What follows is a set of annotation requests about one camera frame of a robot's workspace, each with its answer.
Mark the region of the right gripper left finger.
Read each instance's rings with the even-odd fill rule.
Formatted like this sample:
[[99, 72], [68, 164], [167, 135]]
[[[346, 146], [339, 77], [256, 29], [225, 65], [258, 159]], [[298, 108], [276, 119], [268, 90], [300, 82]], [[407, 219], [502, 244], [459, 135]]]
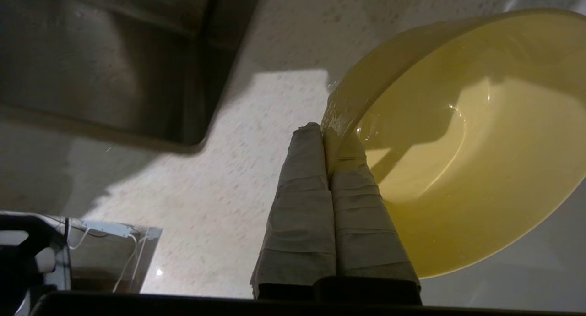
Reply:
[[336, 274], [334, 211], [321, 128], [291, 136], [252, 272], [255, 300], [314, 299], [314, 285]]

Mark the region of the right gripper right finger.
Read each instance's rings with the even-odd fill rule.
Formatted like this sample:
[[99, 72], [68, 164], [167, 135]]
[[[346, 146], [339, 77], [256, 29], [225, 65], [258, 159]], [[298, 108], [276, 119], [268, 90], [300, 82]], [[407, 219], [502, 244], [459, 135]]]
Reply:
[[337, 252], [330, 295], [352, 303], [421, 303], [418, 276], [356, 134], [340, 150], [330, 188]]

